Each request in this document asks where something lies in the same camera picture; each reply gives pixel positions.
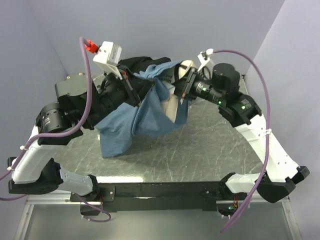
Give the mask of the cream white pillow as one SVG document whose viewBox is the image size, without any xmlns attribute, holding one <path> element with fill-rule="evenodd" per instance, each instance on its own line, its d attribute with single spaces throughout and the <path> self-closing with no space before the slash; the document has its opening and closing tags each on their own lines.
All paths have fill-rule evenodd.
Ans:
<svg viewBox="0 0 320 240">
<path fill-rule="evenodd" d="M 192 67 L 196 67 L 192 60 L 184 60 L 176 66 L 165 69 L 158 79 L 166 86 L 169 91 L 169 97 L 160 101 L 161 110 L 173 122 L 176 122 L 179 97 L 175 95 L 174 83 L 187 74 Z"/>
</svg>

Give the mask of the blue fabric pillowcase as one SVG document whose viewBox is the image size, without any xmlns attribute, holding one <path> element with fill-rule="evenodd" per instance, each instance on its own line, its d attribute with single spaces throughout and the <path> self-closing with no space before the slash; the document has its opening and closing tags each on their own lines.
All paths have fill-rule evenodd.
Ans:
<svg viewBox="0 0 320 240">
<path fill-rule="evenodd" d="M 178 103 L 176 121 L 173 123 L 161 108 L 161 100 L 168 97 L 168 89 L 159 80 L 148 92 L 140 107 L 123 103 L 99 122 L 96 128 L 99 130 L 102 157 L 111 158 L 125 153 L 136 136 L 158 137 L 186 124 L 188 101 Z"/>
</svg>

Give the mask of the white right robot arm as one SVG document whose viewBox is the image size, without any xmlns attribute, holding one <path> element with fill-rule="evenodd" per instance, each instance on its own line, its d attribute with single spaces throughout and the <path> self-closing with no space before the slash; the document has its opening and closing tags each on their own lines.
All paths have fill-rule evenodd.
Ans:
<svg viewBox="0 0 320 240">
<path fill-rule="evenodd" d="M 269 203 L 288 196 L 310 171 L 298 165 L 285 151 L 255 100 L 240 92 L 241 75 L 228 63 L 215 65 L 206 76 L 186 63 L 174 68 L 175 93 L 186 100 L 201 98 L 218 106 L 219 114 L 237 130 L 252 147 L 266 168 L 259 174 L 230 173 L 221 180 L 219 193 L 230 200 L 237 193 L 249 193 L 257 185 L 258 194 Z"/>
</svg>

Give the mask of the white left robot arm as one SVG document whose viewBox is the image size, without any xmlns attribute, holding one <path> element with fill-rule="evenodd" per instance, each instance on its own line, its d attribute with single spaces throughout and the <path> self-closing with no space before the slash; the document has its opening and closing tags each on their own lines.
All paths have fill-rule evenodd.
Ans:
<svg viewBox="0 0 320 240">
<path fill-rule="evenodd" d="M 84 129 L 93 130 L 120 105 L 140 106 L 155 85 L 124 65 L 119 66 L 119 73 L 106 73 L 100 86 L 90 73 L 70 75 L 55 84 L 56 102 L 41 109 L 21 154 L 8 159 L 10 194 L 43 195 L 63 190 L 88 201 L 99 197 L 101 189 L 95 176 L 64 169 L 54 155 L 81 137 Z"/>
</svg>

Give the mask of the black cloth in basket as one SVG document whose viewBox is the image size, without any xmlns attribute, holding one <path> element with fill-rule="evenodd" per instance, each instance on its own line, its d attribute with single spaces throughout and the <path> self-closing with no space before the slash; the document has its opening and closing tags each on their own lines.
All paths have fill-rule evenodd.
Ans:
<svg viewBox="0 0 320 240">
<path fill-rule="evenodd" d="M 120 60 L 117 68 L 126 71 L 133 84 L 158 84 L 159 76 L 165 70 L 174 67 L 176 63 L 168 57 L 152 59 L 147 56 L 139 56 Z"/>
</svg>

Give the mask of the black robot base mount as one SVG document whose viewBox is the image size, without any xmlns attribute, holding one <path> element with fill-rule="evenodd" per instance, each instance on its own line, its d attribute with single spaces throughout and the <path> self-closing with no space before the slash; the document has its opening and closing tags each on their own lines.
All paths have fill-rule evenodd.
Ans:
<svg viewBox="0 0 320 240">
<path fill-rule="evenodd" d="M 245 192 L 232 193 L 218 181 L 101 183 L 94 199 L 110 212 L 203 210 L 216 211 L 218 201 L 239 200 Z"/>
</svg>

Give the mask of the aluminium frame rail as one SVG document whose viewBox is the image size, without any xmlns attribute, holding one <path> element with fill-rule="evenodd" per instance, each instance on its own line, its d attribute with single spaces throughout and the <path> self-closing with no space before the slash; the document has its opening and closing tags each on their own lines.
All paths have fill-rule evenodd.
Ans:
<svg viewBox="0 0 320 240">
<path fill-rule="evenodd" d="M 261 163 L 251 147 L 218 114 L 216 105 L 197 99 L 188 122 L 160 137 L 137 137 L 123 155 L 103 158 L 99 134 L 85 131 L 55 160 L 69 171 L 95 175 L 105 183 L 217 181 L 230 172 L 257 173 Z M 21 240 L 299 240 L 289 198 L 268 203 L 252 198 L 241 219 L 227 232 L 218 212 L 200 209 L 119 211 L 106 222 L 81 218 L 81 202 L 56 191 L 26 201 Z"/>
</svg>

